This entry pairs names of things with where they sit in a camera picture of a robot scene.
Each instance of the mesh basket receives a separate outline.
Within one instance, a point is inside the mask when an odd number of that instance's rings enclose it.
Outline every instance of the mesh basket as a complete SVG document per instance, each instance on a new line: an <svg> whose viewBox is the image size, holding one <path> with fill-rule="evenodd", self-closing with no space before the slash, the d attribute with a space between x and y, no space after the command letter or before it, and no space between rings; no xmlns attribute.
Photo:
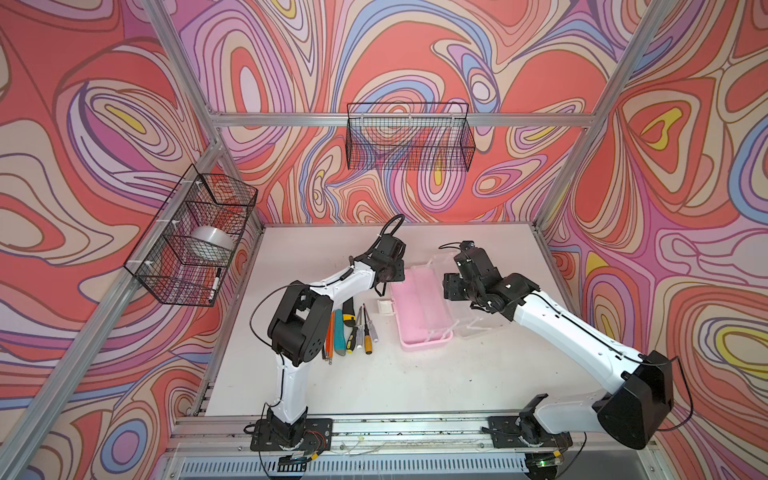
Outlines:
<svg viewBox="0 0 768 480"><path fill-rule="evenodd" d="M475 154L468 104L347 104L350 170L463 170Z"/></svg>
<svg viewBox="0 0 768 480"><path fill-rule="evenodd" d="M140 266L129 271L160 303L214 305L257 194L257 189L227 175L197 174ZM233 247L196 237L198 227L220 230Z"/></svg>

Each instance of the pink plastic box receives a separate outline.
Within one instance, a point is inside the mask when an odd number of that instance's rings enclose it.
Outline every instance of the pink plastic box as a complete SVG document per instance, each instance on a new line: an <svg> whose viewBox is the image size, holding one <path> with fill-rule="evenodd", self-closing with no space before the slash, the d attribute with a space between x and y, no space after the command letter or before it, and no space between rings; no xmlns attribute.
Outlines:
<svg viewBox="0 0 768 480"><path fill-rule="evenodd" d="M406 269L405 281L390 283L389 288L403 350L444 346L453 338L453 318L442 298L442 279L429 265Z"/></svg>

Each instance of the colorful patterned wall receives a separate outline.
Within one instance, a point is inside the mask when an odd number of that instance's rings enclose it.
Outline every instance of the colorful patterned wall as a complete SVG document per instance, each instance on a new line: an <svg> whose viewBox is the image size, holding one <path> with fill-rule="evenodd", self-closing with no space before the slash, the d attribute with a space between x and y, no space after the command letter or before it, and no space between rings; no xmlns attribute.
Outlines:
<svg viewBox="0 0 768 480"><path fill-rule="evenodd" d="M464 100L476 112L589 112L645 4L252 2L170 7L216 111L346 111ZM344 128L223 131L267 223L528 221L577 129L478 127L468 173L351 172Z"/></svg>
<svg viewBox="0 0 768 480"><path fill-rule="evenodd" d="M207 146L138 0L0 2L0 441ZM145 478L200 384L212 309L134 298L26 478Z"/></svg>
<svg viewBox="0 0 768 480"><path fill-rule="evenodd" d="M25 480L143 480L193 408L255 237L248 228L211 308L160 305L143 290L98 353Z"/></svg>
<svg viewBox="0 0 768 480"><path fill-rule="evenodd" d="M351 171L345 128L231 127L243 178L265 223L533 220L578 136L568 127L475 129L469 172Z"/></svg>
<svg viewBox="0 0 768 480"><path fill-rule="evenodd" d="M547 229L589 323L682 359L682 478L768 478L767 137L768 4L679 2Z"/></svg>
<svg viewBox="0 0 768 480"><path fill-rule="evenodd" d="M206 146L141 11L95 4L0 3L0 440Z"/></svg>
<svg viewBox="0 0 768 480"><path fill-rule="evenodd" d="M401 98L591 111L645 12L642 0L168 3L211 107L229 112Z"/></svg>

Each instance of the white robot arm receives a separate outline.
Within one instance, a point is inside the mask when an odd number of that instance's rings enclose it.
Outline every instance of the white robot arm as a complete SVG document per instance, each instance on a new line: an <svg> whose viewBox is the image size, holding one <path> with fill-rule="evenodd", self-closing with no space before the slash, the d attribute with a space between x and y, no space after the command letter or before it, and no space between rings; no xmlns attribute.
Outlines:
<svg viewBox="0 0 768 480"><path fill-rule="evenodd" d="M642 449L674 405L672 364L659 352L644 356L571 315L538 285L513 273L505 278L485 250L466 240L454 261L459 273L443 279L448 300L500 313L538 333L583 366L603 387L587 395L536 396L521 414L520 434L538 443L546 434L606 432L622 445Z"/></svg>
<svg viewBox="0 0 768 480"><path fill-rule="evenodd" d="M390 219L373 245L365 253L350 257L349 267L344 270L318 284L297 280L286 288L267 329L280 368L280 400L266 415L275 443L292 448L305 435L310 362L323 348L333 310L371 288L383 296L387 283L405 279L402 257L406 245L394 237L404 219L403 215ZM383 285L382 292L377 289L379 284Z"/></svg>

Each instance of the white table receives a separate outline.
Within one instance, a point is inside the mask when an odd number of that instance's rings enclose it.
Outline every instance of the white table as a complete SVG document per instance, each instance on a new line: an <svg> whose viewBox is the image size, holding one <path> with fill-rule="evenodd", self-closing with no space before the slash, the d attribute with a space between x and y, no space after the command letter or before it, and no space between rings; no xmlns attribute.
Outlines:
<svg viewBox="0 0 768 480"><path fill-rule="evenodd" d="M380 227L269 227L251 273L206 415L259 415L276 400L277 366L272 350L259 342L248 319L259 301L293 280L316 282L364 252ZM424 264L442 243L474 240L502 276L519 272L562 304L554 278L527 224L404 225L406 267ZM276 293L253 318L266 328L283 295ZM307 404L313 415L340 413L472 412L520 409L538 393L592 392L600 388L584 369L546 339L516 323L481 336L454 337L446 346L406 353L395 319L378 314L372 290L365 302L380 342L373 354L334 355L329 366L313 360Z"/></svg>

